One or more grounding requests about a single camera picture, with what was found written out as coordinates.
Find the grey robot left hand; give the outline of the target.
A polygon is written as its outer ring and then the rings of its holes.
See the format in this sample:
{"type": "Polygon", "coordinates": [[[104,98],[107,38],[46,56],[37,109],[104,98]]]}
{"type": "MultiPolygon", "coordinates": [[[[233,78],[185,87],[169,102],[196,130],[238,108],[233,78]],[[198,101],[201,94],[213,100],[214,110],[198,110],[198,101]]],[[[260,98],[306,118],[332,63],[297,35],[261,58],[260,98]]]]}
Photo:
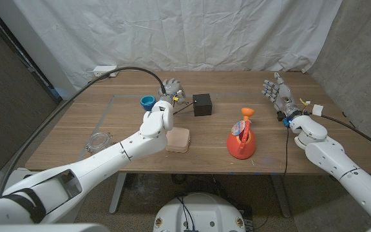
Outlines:
{"type": "Polygon", "coordinates": [[[162,84],[164,85],[164,89],[166,91],[166,94],[162,93],[162,90],[158,90],[158,94],[160,96],[160,99],[163,101],[170,102],[171,104],[174,103],[173,97],[177,98],[178,104],[184,104],[186,103],[186,95],[185,91],[181,85],[181,82],[176,79],[165,79],[162,84]]]}

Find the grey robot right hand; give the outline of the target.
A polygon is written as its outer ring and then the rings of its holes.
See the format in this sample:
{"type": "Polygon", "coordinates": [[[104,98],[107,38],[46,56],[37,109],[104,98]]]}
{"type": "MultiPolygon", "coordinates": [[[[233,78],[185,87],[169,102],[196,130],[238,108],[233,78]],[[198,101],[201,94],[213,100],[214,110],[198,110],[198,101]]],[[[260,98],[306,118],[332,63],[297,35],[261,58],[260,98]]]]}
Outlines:
{"type": "Polygon", "coordinates": [[[264,80],[262,94],[273,103],[277,111],[277,119],[280,122],[284,120],[289,122],[301,115],[301,111],[295,103],[290,88],[278,72],[274,73],[274,78],[274,82],[264,80]]]}

